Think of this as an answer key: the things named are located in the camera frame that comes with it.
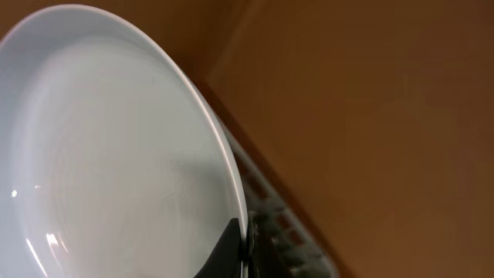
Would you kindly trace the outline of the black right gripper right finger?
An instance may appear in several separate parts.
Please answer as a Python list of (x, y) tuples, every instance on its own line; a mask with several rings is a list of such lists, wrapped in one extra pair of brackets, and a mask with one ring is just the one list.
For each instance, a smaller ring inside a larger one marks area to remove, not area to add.
[(248, 244), (248, 278), (286, 277), (286, 267), (272, 242), (264, 215), (249, 217)]

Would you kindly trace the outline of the light blue plate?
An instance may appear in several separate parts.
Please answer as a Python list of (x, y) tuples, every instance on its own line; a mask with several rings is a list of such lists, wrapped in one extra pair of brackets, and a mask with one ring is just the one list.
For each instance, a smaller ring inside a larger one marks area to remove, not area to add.
[(232, 219), (225, 133), (144, 32), (55, 5), (2, 39), (3, 277), (193, 277)]

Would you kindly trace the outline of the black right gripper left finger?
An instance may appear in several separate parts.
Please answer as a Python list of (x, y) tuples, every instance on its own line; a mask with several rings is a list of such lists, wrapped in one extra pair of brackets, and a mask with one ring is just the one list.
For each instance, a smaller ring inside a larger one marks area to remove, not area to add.
[(239, 220), (230, 219), (215, 248), (195, 278), (239, 278), (242, 238)]

